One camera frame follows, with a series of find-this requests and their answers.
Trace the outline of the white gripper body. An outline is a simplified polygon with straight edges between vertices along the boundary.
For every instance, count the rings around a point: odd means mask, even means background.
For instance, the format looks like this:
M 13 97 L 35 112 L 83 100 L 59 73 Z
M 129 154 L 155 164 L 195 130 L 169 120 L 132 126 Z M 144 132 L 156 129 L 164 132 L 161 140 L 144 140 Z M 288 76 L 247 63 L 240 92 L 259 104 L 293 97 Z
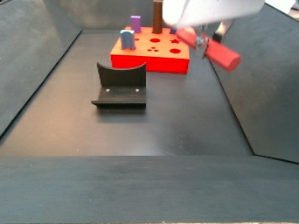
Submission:
M 260 11 L 265 0 L 163 0 L 163 21 L 172 28 L 207 25 Z

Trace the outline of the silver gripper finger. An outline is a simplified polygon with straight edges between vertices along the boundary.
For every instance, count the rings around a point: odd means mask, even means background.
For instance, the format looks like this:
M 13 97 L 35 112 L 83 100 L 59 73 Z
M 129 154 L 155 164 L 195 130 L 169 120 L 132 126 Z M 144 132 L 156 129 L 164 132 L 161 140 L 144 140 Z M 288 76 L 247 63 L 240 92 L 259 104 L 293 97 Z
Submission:
M 201 58 L 205 57 L 205 52 L 208 48 L 209 38 L 205 35 L 207 25 L 199 25 L 193 28 L 196 39 L 195 39 L 195 46 L 196 46 L 196 53 L 200 55 Z
M 224 39 L 225 37 L 225 33 L 228 32 L 229 30 L 229 27 L 232 26 L 232 23 L 233 23 L 233 20 L 232 19 L 228 19 L 228 20 L 223 20 L 219 24 L 219 28 L 217 30 L 213 32 L 212 34 L 212 39 L 216 41 L 216 42 L 221 42 L 221 40 Z

